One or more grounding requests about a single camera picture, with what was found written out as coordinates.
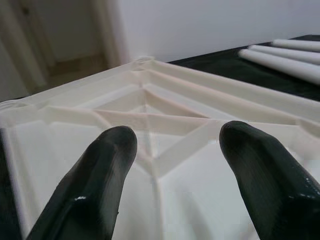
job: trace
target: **white plastic mold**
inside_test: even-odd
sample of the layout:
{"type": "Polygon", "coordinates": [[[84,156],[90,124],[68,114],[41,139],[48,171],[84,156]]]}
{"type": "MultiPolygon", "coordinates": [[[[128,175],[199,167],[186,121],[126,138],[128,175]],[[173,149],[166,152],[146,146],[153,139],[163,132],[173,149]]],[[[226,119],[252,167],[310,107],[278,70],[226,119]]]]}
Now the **white plastic mold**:
{"type": "Polygon", "coordinates": [[[0,105],[26,237],[55,187],[102,131],[138,138],[114,240],[257,240],[219,147],[242,120],[278,138],[320,181],[320,103],[144,58],[0,105]]]}

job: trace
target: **white cylinder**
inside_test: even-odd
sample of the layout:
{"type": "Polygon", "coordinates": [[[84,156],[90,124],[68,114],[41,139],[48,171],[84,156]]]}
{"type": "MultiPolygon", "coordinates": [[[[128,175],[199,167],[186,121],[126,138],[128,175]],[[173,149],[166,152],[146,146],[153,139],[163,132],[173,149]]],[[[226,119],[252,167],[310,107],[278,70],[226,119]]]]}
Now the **white cylinder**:
{"type": "Polygon", "coordinates": [[[287,59],[294,59],[310,64],[320,65],[320,53],[310,52],[310,51],[299,51],[299,50],[291,50],[291,49],[283,49],[277,47],[270,46],[260,46],[260,45],[252,45],[249,46],[248,49],[261,52],[265,54],[271,54],[287,59]]]}
{"type": "Polygon", "coordinates": [[[271,45],[286,49],[320,52],[320,41],[276,39],[272,41],[271,45]]]}
{"type": "Polygon", "coordinates": [[[248,49],[241,50],[238,55],[243,59],[320,85],[320,66],[248,49]]]}

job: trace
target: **white plastic rod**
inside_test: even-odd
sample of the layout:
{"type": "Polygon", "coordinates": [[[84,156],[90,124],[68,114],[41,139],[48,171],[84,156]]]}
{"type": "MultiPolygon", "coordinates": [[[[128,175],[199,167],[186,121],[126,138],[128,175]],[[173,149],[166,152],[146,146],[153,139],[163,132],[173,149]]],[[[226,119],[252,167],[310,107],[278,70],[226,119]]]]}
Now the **white plastic rod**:
{"type": "Polygon", "coordinates": [[[261,52],[265,54],[271,54],[287,59],[294,59],[310,64],[320,65],[320,53],[310,52],[310,51],[299,51],[299,50],[291,50],[291,49],[283,49],[277,47],[270,46],[259,46],[252,45],[249,46],[248,49],[261,52]]]}
{"type": "Polygon", "coordinates": [[[248,49],[241,50],[238,55],[243,59],[320,85],[320,66],[248,49]]]}
{"type": "Polygon", "coordinates": [[[271,45],[286,49],[320,52],[320,41],[276,39],[272,41],[271,45]]]}

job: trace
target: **black tabletop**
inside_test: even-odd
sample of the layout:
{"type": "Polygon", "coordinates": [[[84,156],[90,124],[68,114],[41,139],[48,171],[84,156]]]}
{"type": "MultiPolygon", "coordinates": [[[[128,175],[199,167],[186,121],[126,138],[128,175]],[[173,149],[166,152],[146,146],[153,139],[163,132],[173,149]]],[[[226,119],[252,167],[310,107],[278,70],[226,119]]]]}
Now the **black tabletop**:
{"type": "MultiPolygon", "coordinates": [[[[305,35],[294,39],[320,41],[320,35],[305,35]]],[[[268,46],[269,43],[261,43],[261,45],[268,46]]],[[[217,74],[276,91],[320,101],[319,86],[239,58],[237,55],[238,51],[245,48],[247,48],[247,46],[176,60],[171,62],[171,64],[217,74]]],[[[22,239],[1,132],[0,239],[22,239]]]]}

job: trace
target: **plastic tray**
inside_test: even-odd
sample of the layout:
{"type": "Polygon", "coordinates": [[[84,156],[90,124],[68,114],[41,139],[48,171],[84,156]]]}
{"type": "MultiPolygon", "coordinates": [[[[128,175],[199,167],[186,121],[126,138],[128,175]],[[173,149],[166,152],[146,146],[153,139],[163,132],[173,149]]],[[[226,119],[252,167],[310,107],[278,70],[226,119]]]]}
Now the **plastic tray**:
{"type": "Polygon", "coordinates": [[[152,58],[0,109],[24,237],[61,178],[112,126],[138,138],[114,240],[259,239],[219,147],[230,120],[278,138],[320,181],[320,103],[152,58]]]}

